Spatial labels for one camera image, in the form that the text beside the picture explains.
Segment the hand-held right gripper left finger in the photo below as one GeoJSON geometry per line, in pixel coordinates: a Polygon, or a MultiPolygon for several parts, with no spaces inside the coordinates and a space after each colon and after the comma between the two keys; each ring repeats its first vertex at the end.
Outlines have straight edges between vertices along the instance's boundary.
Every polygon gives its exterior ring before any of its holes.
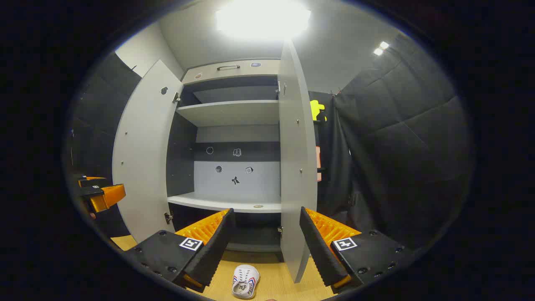
{"type": "Polygon", "coordinates": [[[176,232],[159,230],[127,250],[125,257],[168,282],[202,293],[235,227],[234,209],[227,208],[176,232]]]}

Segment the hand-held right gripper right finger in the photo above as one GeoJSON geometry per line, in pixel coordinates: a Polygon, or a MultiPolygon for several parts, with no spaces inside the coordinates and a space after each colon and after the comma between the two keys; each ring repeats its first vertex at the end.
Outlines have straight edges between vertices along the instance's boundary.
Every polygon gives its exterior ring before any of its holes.
{"type": "Polygon", "coordinates": [[[414,261],[414,251],[378,230],[359,231],[302,207],[299,225],[325,284],[335,294],[378,282],[414,261]]]}

